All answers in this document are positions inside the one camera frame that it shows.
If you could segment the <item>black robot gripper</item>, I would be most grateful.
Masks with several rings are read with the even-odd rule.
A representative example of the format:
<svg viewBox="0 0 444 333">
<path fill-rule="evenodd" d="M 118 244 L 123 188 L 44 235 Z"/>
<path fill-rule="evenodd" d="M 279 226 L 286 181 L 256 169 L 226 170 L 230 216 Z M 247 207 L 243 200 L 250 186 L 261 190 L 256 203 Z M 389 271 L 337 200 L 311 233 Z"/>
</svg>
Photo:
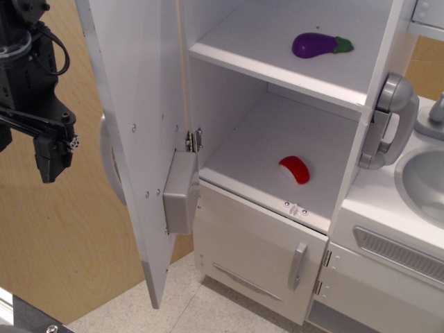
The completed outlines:
<svg viewBox="0 0 444 333">
<path fill-rule="evenodd" d="M 76 116 L 55 94 L 60 71 L 53 55 L 1 57 L 1 150 L 12 142 L 12 130 L 33 138 L 35 161 L 42 182 L 52 183 L 71 166 L 78 147 Z"/>
</svg>

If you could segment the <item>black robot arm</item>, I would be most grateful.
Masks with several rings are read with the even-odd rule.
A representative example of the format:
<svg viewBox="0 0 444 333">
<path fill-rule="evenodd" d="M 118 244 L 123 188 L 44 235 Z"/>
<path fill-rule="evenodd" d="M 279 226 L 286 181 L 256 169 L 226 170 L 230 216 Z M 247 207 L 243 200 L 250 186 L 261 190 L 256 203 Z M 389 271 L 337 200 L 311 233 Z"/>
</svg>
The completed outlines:
<svg viewBox="0 0 444 333">
<path fill-rule="evenodd" d="M 1 148 L 16 130 L 32 137 L 42 182 L 71 166 L 76 115 L 56 96 L 70 66 L 62 41 L 42 22 L 46 1 L 1 2 Z"/>
</svg>

